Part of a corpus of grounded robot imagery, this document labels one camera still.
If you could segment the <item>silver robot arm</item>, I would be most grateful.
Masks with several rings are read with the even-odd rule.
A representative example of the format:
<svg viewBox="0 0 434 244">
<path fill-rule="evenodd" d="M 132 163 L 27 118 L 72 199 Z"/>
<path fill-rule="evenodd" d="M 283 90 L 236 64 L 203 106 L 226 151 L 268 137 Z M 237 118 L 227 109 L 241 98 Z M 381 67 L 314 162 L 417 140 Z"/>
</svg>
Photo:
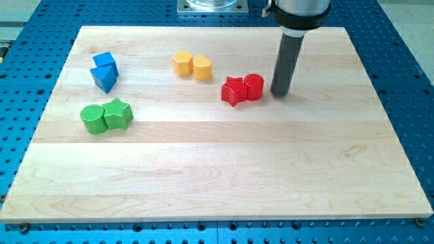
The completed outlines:
<svg viewBox="0 0 434 244">
<path fill-rule="evenodd" d="M 261 16 L 274 14 L 283 34 L 303 37 L 308 31 L 323 26 L 330 10 L 330 0 L 268 0 Z"/>
</svg>

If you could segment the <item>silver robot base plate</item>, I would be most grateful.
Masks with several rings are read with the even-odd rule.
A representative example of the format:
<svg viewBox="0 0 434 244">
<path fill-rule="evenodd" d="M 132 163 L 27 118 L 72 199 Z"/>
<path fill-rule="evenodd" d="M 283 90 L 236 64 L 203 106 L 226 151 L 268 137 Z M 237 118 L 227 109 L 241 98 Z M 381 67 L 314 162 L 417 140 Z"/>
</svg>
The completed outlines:
<svg viewBox="0 0 434 244">
<path fill-rule="evenodd" d="M 179 14 L 246 14 L 249 12 L 248 0 L 177 0 Z"/>
</svg>

